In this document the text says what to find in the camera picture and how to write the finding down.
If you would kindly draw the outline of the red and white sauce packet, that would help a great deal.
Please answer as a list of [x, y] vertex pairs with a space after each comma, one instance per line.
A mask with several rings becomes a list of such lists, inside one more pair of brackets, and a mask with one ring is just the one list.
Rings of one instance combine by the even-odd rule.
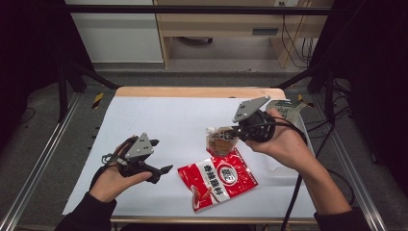
[[237, 148], [225, 157], [211, 157], [180, 167], [177, 171], [192, 193], [191, 206], [195, 212], [228, 201], [258, 186]]

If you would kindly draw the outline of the person's left hand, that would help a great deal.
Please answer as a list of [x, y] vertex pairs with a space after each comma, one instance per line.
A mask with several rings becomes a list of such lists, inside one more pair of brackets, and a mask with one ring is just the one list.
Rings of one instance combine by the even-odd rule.
[[117, 162], [110, 163], [98, 176], [89, 190], [95, 199], [110, 203], [127, 189], [146, 181], [152, 176], [149, 171], [144, 171], [133, 176], [123, 177], [119, 172]]

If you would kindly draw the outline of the black metal stand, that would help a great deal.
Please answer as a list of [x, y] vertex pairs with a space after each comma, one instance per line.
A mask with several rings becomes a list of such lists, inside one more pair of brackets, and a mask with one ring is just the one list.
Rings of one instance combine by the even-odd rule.
[[117, 90], [120, 88], [120, 85], [105, 79], [97, 74], [94, 70], [90, 70], [76, 63], [63, 64], [58, 70], [60, 103], [59, 122], [63, 121], [68, 114], [67, 86], [71, 86], [75, 92], [84, 92], [87, 85], [83, 80], [83, 76], [90, 77], [92, 80], [100, 83], [102, 86], [105, 86], [110, 90]]
[[317, 93], [322, 87], [325, 87], [325, 102], [324, 102], [324, 114], [331, 125], [335, 125], [335, 115], [333, 106], [333, 91], [334, 91], [334, 76], [331, 71], [330, 64], [327, 60], [319, 61], [307, 67], [302, 72], [296, 74], [291, 79], [273, 86], [274, 89], [285, 90], [291, 85], [310, 77], [311, 80], [307, 86], [307, 91], [310, 93]]

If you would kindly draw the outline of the green and gold sauce packet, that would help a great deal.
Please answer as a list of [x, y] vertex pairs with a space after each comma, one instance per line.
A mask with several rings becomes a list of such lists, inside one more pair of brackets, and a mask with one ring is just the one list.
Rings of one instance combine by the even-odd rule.
[[300, 112], [306, 107], [303, 102], [292, 102], [289, 99], [286, 100], [271, 100], [266, 109], [275, 109], [283, 118], [291, 122], [298, 128], [302, 127], [302, 118]]

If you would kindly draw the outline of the wooden desk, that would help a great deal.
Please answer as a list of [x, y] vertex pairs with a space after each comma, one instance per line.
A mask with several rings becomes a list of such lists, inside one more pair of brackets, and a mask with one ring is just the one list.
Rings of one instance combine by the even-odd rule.
[[[156, 6], [246, 6], [330, 8], [334, 0], [153, 0]], [[285, 67], [299, 53], [300, 39], [318, 39], [324, 15], [169, 14], [156, 15], [165, 59], [176, 37], [264, 37], [271, 41], [278, 63]]]

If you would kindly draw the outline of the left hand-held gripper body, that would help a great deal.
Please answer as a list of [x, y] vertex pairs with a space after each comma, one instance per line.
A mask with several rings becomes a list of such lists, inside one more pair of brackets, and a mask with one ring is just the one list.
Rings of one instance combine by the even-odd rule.
[[154, 153], [153, 144], [146, 133], [138, 137], [131, 137], [119, 148], [118, 158], [119, 172], [124, 177], [133, 176], [140, 172], [154, 172], [145, 160]]

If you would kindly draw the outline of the translucent plastic container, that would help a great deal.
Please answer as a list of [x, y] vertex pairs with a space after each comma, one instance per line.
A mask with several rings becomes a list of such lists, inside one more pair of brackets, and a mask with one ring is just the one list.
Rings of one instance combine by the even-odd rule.
[[[304, 140], [304, 142], [309, 148], [308, 140]], [[315, 157], [313, 149], [309, 148], [309, 150]], [[267, 166], [267, 169], [270, 171], [270, 173], [276, 177], [286, 177], [286, 178], [294, 177], [294, 172], [296, 171], [295, 169], [283, 166], [282, 164], [280, 164], [279, 162], [277, 162], [275, 159], [271, 157], [270, 157], [270, 160], [267, 161], [266, 166]]]

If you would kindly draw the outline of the spouted sauce pouch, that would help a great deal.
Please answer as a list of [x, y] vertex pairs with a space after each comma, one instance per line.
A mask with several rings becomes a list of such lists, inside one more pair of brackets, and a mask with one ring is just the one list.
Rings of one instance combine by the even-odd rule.
[[232, 127], [207, 127], [206, 150], [213, 157], [226, 157], [238, 142], [238, 138], [234, 137], [232, 132]]

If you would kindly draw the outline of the black horizontal frame bar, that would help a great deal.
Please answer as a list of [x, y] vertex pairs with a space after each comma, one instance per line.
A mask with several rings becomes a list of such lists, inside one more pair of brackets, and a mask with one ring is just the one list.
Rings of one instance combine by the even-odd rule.
[[70, 13], [198, 13], [329, 15], [331, 8], [244, 7], [244, 6], [146, 6], [146, 5], [66, 5]]

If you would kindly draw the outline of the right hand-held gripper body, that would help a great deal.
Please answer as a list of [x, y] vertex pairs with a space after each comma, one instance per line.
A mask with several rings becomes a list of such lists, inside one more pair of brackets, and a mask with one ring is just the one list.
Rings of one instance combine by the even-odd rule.
[[267, 95], [241, 102], [233, 122], [242, 127], [243, 131], [240, 133], [233, 131], [232, 133], [244, 135], [245, 141], [269, 141], [275, 132], [275, 120], [267, 112], [261, 110], [261, 107], [269, 100], [270, 97]]

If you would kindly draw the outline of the aluminium frame rail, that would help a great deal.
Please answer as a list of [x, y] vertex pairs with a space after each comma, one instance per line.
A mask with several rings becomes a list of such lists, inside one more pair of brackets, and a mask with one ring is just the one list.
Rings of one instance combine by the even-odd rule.
[[342, 167], [345, 177], [348, 179], [348, 182], [354, 190], [355, 198], [360, 205], [371, 231], [388, 231], [373, 200], [371, 199], [363, 179], [358, 173], [357, 168], [351, 162], [336, 129], [330, 129], [329, 125], [326, 125], [325, 128], [330, 132], [329, 140], [338, 158], [338, 163]]
[[42, 174], [44, 173], [49, 161], [51, 160], [58, 144], [68, 126], [72, 116], [74, 115], [78, 102], [82, 97], [81, 93], [74, 92], [68, 104], [66, 115], [57, 123], [54, 131], [48, 139], [46, 145], [42, 149], [34, 167], [29, 176], [26, 178], [21, 190], [15, 198], [11, 208], [0, 221], [0, 231], [13, 231], [16, 227], [21, 215], [23, 214], [29, 200], [31, 199]]

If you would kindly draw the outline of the wooden table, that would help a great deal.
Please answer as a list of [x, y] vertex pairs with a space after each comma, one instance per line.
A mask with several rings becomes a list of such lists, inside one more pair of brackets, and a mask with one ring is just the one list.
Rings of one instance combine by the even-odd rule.
[[[122, 87], [115, 96], [124, 97], [185, 97], [185, 98], [239, 98], [244, 100], [268, 95], [273, 99], [282, 100], [285, 93], [280, 89], [255, 89], [255, 88], [167, 88], [167, 87]], [[299, 190], [296, 201], [290, 200], [287, 212], [292, 224], [312, 224], [313, 204], [305, 188]], [[274, 223], [277, 224], [283, 218], [216, 218], [216, 219], [192, 219], [192, 218], [140, 218], [140, 217], [116, 217], [114, 222], [159, 222], [159, 223]]]

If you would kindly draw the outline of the yellow and black tape strip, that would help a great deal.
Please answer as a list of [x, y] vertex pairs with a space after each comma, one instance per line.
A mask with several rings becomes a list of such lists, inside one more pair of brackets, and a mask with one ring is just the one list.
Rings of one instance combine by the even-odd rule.
[[297, 101], [298, 101], [298, 106], [300, 108], [306, 108], [306, 107], [314, 108], [315, 107], [314, 103], [305, 101], [302, 94], [299, 94], [297, 96]]
[[98, 108], [103, 96], [104, 96], [103, 92], [97, 93], [97, 95], [95, 96], [94, 101], [93, 101], [93, 103], [91, 105], [92, 109], [97, 109]]

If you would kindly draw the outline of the white table mat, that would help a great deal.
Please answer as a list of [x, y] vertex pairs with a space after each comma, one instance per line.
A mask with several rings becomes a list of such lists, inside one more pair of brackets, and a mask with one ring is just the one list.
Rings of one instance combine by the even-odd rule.
[[140, 183], [117, 198], [116, 217], [140, 218], [282, 218], [289, 206], [294, 177], [276, 177], [267, 169], [270, 157], [258, 154], [243, 142], [237, 148], [258, 186], [228, 201], [195, 212], [192, 193], [177, 169], [210, 157], [206, 151], [206, 128], [232, 123], [239, 98], [124, 97], [111, 102], [77, 184], [65, 205], [68, 214], [79, 204], [102, 156], [133, 135], [146, 133], [159, 140], [146, 160], [153, 167], [173, 165], [156, 184]]

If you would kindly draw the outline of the person's right hand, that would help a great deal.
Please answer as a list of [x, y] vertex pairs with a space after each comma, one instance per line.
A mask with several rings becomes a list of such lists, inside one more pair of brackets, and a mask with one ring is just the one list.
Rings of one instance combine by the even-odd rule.
[[253, 151], [266, 154], [298, 172], [303, 172], [316, 160], [301, 136], [285, 126], [276, 126], [274, 136], [269, 141], [246, 141], [245, 144]]

